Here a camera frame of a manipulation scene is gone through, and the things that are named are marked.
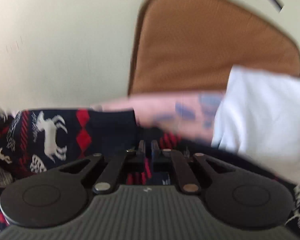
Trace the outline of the tattooed forearm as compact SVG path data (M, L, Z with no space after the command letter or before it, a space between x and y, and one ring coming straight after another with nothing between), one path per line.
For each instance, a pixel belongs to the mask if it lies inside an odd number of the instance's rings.
M91 108L99 112L133 110L137 123L144 128L157 127L210 145L223 97L221 91L148 93L95 103Z

